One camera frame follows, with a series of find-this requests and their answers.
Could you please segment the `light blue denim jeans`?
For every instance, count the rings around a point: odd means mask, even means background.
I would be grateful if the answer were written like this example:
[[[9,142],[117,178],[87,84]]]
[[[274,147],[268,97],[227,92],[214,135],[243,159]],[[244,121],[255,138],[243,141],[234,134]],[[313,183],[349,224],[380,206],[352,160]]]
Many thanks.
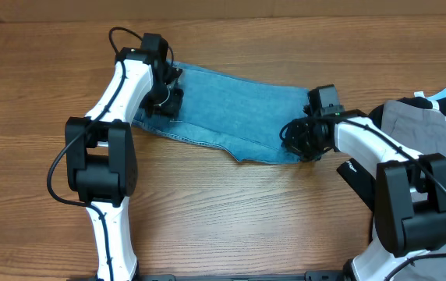
[[[235,160],[267,164],[298,163],[286,150],[281,128],[303,117],[308,90],[246,80],[176,62],[182,105],[175,118],[137,111],[133,125],[188,144],[227,151]]]

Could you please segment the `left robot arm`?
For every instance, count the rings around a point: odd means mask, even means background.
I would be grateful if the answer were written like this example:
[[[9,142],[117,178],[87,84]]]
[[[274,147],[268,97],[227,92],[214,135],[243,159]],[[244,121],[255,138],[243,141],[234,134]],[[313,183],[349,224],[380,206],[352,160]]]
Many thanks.
[[[175,118],[182,105],[176,88],[182,70],[159,34],[140,36],[138,48],[116,48],[115,72],[97,104],[65,125],[69,188],[85,207],[94,229],[99,266],[96,280],[138,280],[140,269],[129,226],[129,199],[138,167],[132,123],[136,112]]]

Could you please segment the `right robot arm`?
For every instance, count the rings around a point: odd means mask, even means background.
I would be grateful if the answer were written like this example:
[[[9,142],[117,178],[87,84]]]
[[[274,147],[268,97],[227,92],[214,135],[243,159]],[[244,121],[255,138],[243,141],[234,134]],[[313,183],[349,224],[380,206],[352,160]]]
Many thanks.
[[[391,280],[424,259],[446,258],[446,158],[407,148],[358,109],[347,111],[334,85],[307,94],[305,116],[281,128],[283,146],[304,162],[328,151],[356,160],[375,180],[359,197],[373,212],[368,248],[341,270],[308,271],[307,280]]]

